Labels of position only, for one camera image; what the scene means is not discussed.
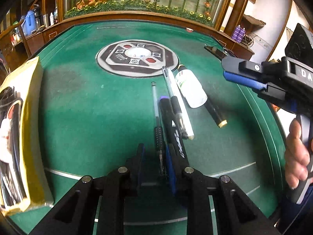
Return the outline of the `person's right hand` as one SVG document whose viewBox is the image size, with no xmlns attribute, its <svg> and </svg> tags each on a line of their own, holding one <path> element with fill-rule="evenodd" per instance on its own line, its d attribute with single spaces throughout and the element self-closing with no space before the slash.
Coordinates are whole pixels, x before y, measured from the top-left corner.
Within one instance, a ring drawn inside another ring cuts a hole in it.
<svg viewBox="0 0 313 235">
<path fill-rule="evenodd" d="M 307 179 L 309 174 L 307 165 L 310 162 L 310 155 L 300 137 L 301 126 L 299 122 L 294 119 L 289 127 L 284 154 L 285 179 L 290 189 L 296 189 L 301 181 Z"/>
</svg>

